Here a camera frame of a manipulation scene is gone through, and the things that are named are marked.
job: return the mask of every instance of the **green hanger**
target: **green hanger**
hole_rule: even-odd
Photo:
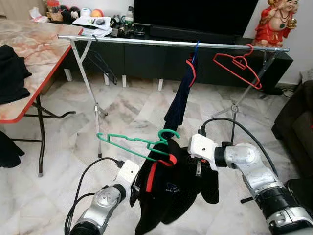
[[[164,153],[164,152],[159,151],[159,150],[157,150],[157,149],[151,148],[151,144],[152,144],[152,145],[157,145],[157,144],[162,143],[162,144],[168,145],[167,140],[162,137],[162,133],[164,133],[164,132],[173,133],[178,139],[180,138],[180,135],[179,135],[176,131],[173,131],[173,130],[170,130],[170,129],[160,130],[160,131],[158,132],[158,134],[157,134],[157,135],[159,136],[159,138],[160,138],[160,141],[157,141],[157,142],[147,141],[147,140],[143,140],[143,139],[140,139],[140,138],[134,138],[134,139],[132,139],[132,138],[128,138],[127,136],[118,135],[118,134],[108,134],[108,135],[107,135],[107,138],[108,138],[107,140],[101,137],[101,136],[103,135],[102,133],[97,133],[97,137],[98,137],[100,140],[104,141],[104,142],[113,144],[113,145],[115,145],[115,146],[117,146],[117,147],[119,147],[119,148],[122,148],[122,149],[124,149],[124,150],[126,150],[126,151],[128,151],[128,152],[131,152],[131,153],[133,153],[133,154],[136,154],[136,155],[138,155],[138,156],[140,156],[140,157],[142,157],[142,158],[145,158],[145,159],[148,159],[148,160],[151,160],[151,161],[156,162],[155,159],[149,158],[149,157],[144,156],[144,155],[142,155],[142,154],[140,154],[140,153],[136,153],[136,152],[133,151],[133,150],[130,150],[130,149],[128,149],[128,148],[125,148],[125,147],[123,147],[123,146],[121,146],[121,145],[119,145],[119,144],[116,144],[116,143],[112,142],[112,141],[110,140],[110,137],[124,138],[124,139],[126,139],[126,140],[128,140],[128,141],[140,141],[140,142],[144,142],[144,143],[147,143],[147,149],[149,149],[150,151],[153,151],[153,152],[156,152],[156,153],[160,153],[160,154],[164,154],[164,155],[168,155],[168,153]]]

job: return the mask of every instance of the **clothes rack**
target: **clothes rack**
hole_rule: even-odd
[[[101,115],[107,115],[107,113],[101,109],[98,102],[96,101],[96,98],[93,94],[93,91],[90,87],[85,69],[83,67],[83,61],[89,51],[90,45],[92,42],[104,42],[104,43],[122,43],[122,44],[139,44],[139,45],[152,45],[152,46],[168,46],[168,47],[195,47],[198,46],[198,48],[215,48],[215,49],[237,49],[237,50],[251,50],[250,46],[245,45],[227,45],[227,44],[209,44],[209,43],[191,43],[191,42],[173,42],[173,41],[158,41],[158,40],[145,40],[145,39],[126,39],[126,38],[94,38],[89,36],[74,36],[74,35],[58,35],[59,39],[67,39],[70,40],[71,47],[73,49],[76,61],[78,63],[80,72],[82,74],[82,77],[84,79],[84,82],[86,84],[88,93],[90,95],[90,98],[94,102],[94,112],[95,112],[95,123],[96,123],[96,133],[100,132],[100,116]],[[87,45],[83,51],[83,54],[80,56],[79,52],[77,50],[75,42],[77,41],[87,41]],[[265,71],[271,66],[271,64],[274,62],[275,58],[279,55],[281,52],[289,52],[288,48],[278,48],[278,47],[254,47],[254,50],[257,51],[263,51],[265,53],[264,58],[266,59],[266,53],[267,52],[274,52],[274,54],[271,56],[270,59],[264,62],[264,66],[259,72],[258,76],[261,78]],[[243,99],[245,98],[248,91],[251,89],[251,86],[249,86],[246,91],[243,93],[241,98],[237,101],[237,103],[233,104],[232,107],[225,109],[221,112],[218,112],[217,114],[214,114],[213,116],[219,116],[220,114],[223,114],[228,111],[233,112],[233,117],[236,117],[236,113],[238,112],[238,106],[241,104]],[[101,151],[101,141],[99,140],[98,144],[98,157],[102,157],[102,151]]]

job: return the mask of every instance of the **marble tabletop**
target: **marble tabletop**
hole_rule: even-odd
[[[32,73],[24,85],[30,96],[0,105],[0,123],[21,120],[69,52],[69,41],[60,40],[57,35],[78,35],[81,31],[82,27],[73,25],[0,20],[0,46],[7,44],[18,56],[25,57],[26,67]]]

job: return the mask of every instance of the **dark sofa cushion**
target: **dark sofa cushion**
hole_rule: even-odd
[[[298,136],[309,157],[313,160],[313,114],[310,111],[304,112],[293,123],[292,128]]]
[[[303,84],[304,96],[308,105],[308,109],[313,112],[313,80]]]

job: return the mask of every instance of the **red strap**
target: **red strap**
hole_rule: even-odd
[[[194,84],[195,80],[196,80],[196,71],[195,71],[194,65],[190,61],[186,60],[186,63],[189,64],[189,66],[191,67],[192,74],[194,76],[194,78],[192,79],[191,83],[189,84],[189,88],[191,88],[192,85]]]
[[[171,161],[174,165],[176,165],[176,163],[177,163],[177,158],[176,158],[173,154],[170,154],[170,161]]]
[[[171,163],[168,163],[168,162],[166,162],[164,160],[158,160],[158,162],[162,163],[163,165],[171,167],[171,166],[176,165],[177,158],[173,154],[170,154],[170,161],[171,161]]]
[[[152,166],[151,166],[151,169],[150,169],[149,176],[148,176],[146,192],[151,192],[153,178],[155,176],[156,168],[157,168],[157,163],[153,163]]]
[[[176,165],[177,158],[173,154],[170,154],[170,161],[172,163],[168,163],[168,162],[163,161],[163,160],[158,160],[158,162],[162,163],[163,165],[171,167],[171,166]],[[151,166],[150,173],[149,173],[149,176],[148,176],[146,192],[151,192],[151,190],[152,190],[152,183],[153,183],[153,178],[155,176],[156,169],[157,169],[157,162],[154,162],[152,164],[152,166]]]

